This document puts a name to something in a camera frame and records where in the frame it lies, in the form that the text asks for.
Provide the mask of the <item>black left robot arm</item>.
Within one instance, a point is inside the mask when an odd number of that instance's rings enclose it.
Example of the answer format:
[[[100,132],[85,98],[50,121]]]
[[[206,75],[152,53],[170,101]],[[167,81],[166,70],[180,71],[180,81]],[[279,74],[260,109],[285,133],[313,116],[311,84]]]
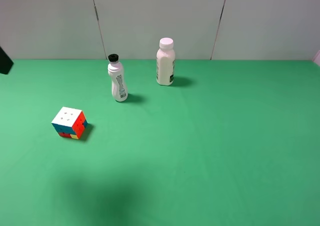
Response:
[[[4,75],[8,75],[11,71],[14,62],[7,55],[7,53],[0,47],[0,73]]]

